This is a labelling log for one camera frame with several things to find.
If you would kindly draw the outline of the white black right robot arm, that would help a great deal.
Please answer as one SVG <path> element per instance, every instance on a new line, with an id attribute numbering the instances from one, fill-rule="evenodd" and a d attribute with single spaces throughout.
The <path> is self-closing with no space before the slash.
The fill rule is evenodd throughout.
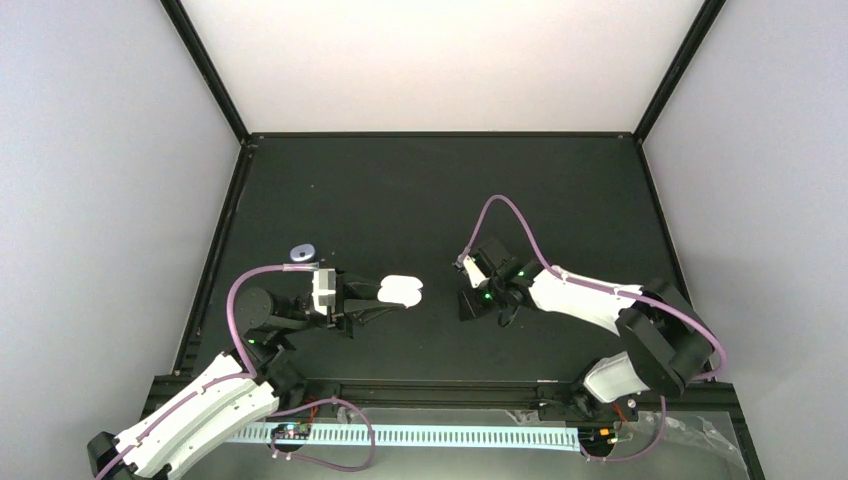
<path id="1" fill-rule="evenodd" d="M 520 309 L 530 309 L 581 320 L 620 339 L 622 351 L 588 366 L 569 392 L 572 410 L 585 419 L 625 396 L 680 396 L 717 351 L 713 333 L 664 281 L 621 285 L 539 260 L 522 262 L 496 239 L 462 253 L 455 266 L 469 282 L 458 293 L 463 321 L 495 311 L 507 327 Z"/>

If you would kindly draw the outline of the white earbud charging case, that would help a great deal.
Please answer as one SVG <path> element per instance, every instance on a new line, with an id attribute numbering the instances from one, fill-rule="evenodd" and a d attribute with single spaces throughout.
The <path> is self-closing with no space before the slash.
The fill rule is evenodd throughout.
<path id="1" fill-rule="evenodd" d="M 416 306 L 423 298 L 423 282 L 414 276 L 387 275 L 377 292 L 380 302 L 400 304 L 405 308 Z"/>

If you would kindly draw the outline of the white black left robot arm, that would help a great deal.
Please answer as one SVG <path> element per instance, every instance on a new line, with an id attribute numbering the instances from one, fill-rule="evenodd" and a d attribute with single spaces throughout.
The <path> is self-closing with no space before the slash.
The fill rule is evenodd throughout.
<path id="1" fill-rule="evenodd" d="M 304 272 L 311 289 L 282 298 L 241 288 L 271 272 Z M 180 479 L 234 434 L 263 420 L 313 414 L 325 405 L 357 408 L 337 396 L 310 400 L 305 377 L 286 354 L 289 335 L 310 329 L 352 334 L 355 323 L 417 305 L 423 283 L 392 274 L 380 281 L 352 276 L 318 263 L 273 264 L 241 274 L 225 305 L 234 345 L 137 424 L 118 434 L 101 432 L 87 445 L 97 479 Z"/>

